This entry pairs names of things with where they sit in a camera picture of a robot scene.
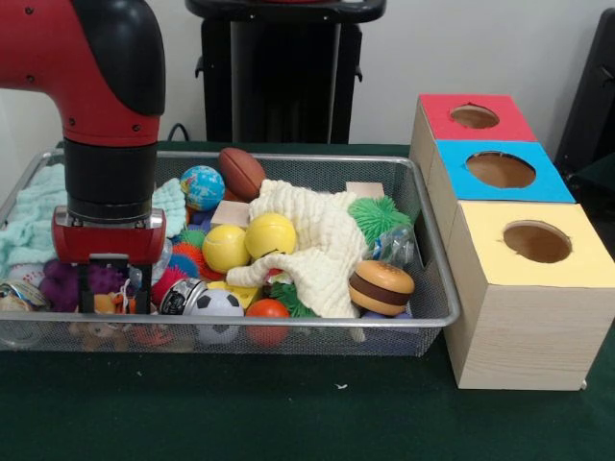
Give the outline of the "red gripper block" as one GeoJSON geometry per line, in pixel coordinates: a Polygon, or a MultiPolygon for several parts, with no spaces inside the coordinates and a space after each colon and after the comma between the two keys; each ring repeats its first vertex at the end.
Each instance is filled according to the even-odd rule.
{"type": "Polygon", "coordinates": [[[78,307],[80,313],[94,313],[95,300],[89,283],[92,259],[126,259],[135,294],[135,313],[151,311],[152,265],[161,256],[166,234],[164,211],[154,208],[144,220],[102,224],[80,221],[66,206],[57,206],[52,218],[52,239],[57,258],[80,263],[78,307]]]}

